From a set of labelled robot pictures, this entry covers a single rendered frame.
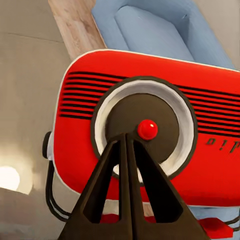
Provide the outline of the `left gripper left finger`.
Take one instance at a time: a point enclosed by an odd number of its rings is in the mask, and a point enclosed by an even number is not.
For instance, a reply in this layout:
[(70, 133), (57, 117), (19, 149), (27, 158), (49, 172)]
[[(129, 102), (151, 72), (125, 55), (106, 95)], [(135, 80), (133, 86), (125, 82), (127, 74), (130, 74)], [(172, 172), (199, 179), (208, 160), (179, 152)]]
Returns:
[[(126, 133), (103, 150), (57, 240), (133, 240)], [(119, 164), (118, 222), (100, 223), (114, 166)]]

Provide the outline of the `radio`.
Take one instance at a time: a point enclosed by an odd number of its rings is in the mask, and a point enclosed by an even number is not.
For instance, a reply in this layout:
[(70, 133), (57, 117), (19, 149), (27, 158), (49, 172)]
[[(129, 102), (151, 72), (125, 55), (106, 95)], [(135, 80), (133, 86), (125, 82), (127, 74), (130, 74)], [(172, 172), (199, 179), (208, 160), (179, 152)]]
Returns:
[[(54, 171), (81, 195), (108, 141), (122, 133), (141, 138), (188, 207), (240, 208), (240, 71), (117, 49), (79, 55), (63, 75), (53, 130), (42, 155), (49, 160), (46, 203), (71, 214), (53, 197)], [(139, 170), (143, 204), (150, 200)], [(119, 164), (105, 201), (119, 202)], [(147, 216), (157, 223), (155, 216)], [(197, 221), (213, 239), (233, 238), (240, 215)], [(100, 223), (119, 215), (103, 214)]]

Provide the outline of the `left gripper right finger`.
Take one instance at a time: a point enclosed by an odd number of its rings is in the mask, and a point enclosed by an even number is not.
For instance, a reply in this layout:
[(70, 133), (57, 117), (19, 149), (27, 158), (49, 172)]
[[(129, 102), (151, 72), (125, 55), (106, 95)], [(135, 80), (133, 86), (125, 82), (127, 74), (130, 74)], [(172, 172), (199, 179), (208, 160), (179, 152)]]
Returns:
[[(211, 240), (145, 142), (126, 133), (133, 240)], [(137, 167), (156, 223), (145, 220)]]

